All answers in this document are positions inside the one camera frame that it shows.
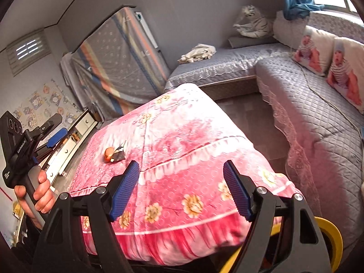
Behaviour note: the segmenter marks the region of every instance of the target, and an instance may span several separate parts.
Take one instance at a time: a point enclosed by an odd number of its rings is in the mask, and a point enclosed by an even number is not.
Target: white drawer
[[[86,115],[78,121],[75,127],[81,135],[84,135],[94,122],[95,120],[92,118],[90,113],[86,113]]]
[[[70,152],[76,146],[76,142],[73,141],[71,138],[63,145],[61,150],[58,152],[55,159],[52,161],[50,166],[47,170],[47,178],[52,183],[54,178],[57,176],[59,170],[61,169],[63,163],[66,161],[67,157],[69,156]]]

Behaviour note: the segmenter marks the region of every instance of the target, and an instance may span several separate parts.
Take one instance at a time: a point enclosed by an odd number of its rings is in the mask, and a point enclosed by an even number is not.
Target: human hand
[[[37,187],[37,189],[35,190],[34,195],[33,195],[34,199],[38,200],[37,204],[35,205],[35,209],[41,213],[47,213],[52,209],[56,200],[53,196],[52,190],[50,189],[51,183],[47,179],[47,174],[44,170],[40,171],[40,173],[38,175],[38,181],[39,181],[39,186]],[[33,212],[31,211],[30,207],[28,206],[27,202],[25,201],[25,198],[24,198],[25,194],[26,194],[25,187],[24,186],[15,186],[14,192],[15,192],[16,197],[18,198],[19,205],[21,206],[21,208],[30,217],[30,219],[32,220],[34,225],[37,228],[41,229],[42,226],[37,221]]]

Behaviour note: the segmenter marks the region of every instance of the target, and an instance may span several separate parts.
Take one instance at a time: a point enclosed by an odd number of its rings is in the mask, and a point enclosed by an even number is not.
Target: metal screw
[[[105,187],[98,187],[96,189],[96,193],[97,194],[104,194],[106,192],[106,188]]]
[[[258,187],[257,191],[259,194],[262,194],[262,195],[267,193],[267,189],[265,189],[265,187]]]
[[[59,195],[59,199],[61,200],[66,200],[68,198],[68,193],[63,192]]]
[[[296,200],[298,200],[298,201],[302,201],[302,200],[303,200],[303,196],[302,196],[301,194],[299,194],[299,193],[296,193],[296,194],[294,195],[294,198],[295,198]]]

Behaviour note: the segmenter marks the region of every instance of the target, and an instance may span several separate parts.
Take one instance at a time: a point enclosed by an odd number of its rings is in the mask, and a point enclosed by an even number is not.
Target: gray cloth with colorful stripes
[[[161,95],[168,68],[130,8],[122,8],[92,33],[71,64],[90,102],[110,120]]]

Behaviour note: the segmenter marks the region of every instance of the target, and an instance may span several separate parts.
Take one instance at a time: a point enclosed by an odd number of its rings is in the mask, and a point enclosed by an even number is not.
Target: blue stripe
[[[99,87],[101,87],[103,90],[105,90],[103,87],[102,87],[102,84],[101,84],[101,80],[99,77],[97,77],[95,75],[95,73],[93,72],[92,70],[92,67],[90,65],[90,63],[88,62],[88,60],[86,59],[86,56],[84,55],[84,53],[82,52],[81,48],[78,49],[78,54],[80,56],[80,58],[82,59],[84,65],[85,65],[85,68],[91,73],[92,75],[92,81],[94,81],[97,85],[99,85]],[[118,103],[118,101],[112,97],[112,95],[110,95],[109,92],[105,91],[107,93],[107,96],[109,97],[110,101],[111,101],[111,104],[112,106],[114,107],[114,110],[115,112],[117,112],[120,116],[124,116],[124,113],[123,113],[123,110],[121,109],[121,106],[120,104]]]
[[[140,59],[139,59],[138,55],[136,54],[135,50],[133,49],[133,47],[132,47],[132,45],[131,45],[131,43],[130,43],[130,41],[129,41],[129,38],[126,36],[126,34],[125,34],[124,30],[123,30],[123,27],[120,25],[120,22],[119,22],[119,20],[117,19],[116,15],[113,15],[113,16],[112,16],[112,19],[113,19],[113,21],[116,23],[116,26],[118,27],[120,34],[123,36],[123,38],[124,38],[125,42],[127,43],[128,47],[129,47],[129,51],[130,51],[130,53],[131,53],[131,54],[132,54],[132,56],[134,57],[134,59],[135,59],[136,63],[138,64],[139,68],[140,68],[140,69],[141,69],[141,71],[143,72],[144,76],[147,78],[147,80],[148,80],[148,82],[150,83],[150,85],[152,85],[152,87],[153,87],[153,89],[154,89],[155,93],[156,93],[157,95],[160,95],[160,92],[159,92],[158,88],[155,86],[155,84],[154,84],[154,82],[153,82],[152,78],[150,77],[149,73],[147,72],[147,70],[145,69],[145,67],[143,66],[143,64],[141,63],[141,61],[140,61]]]

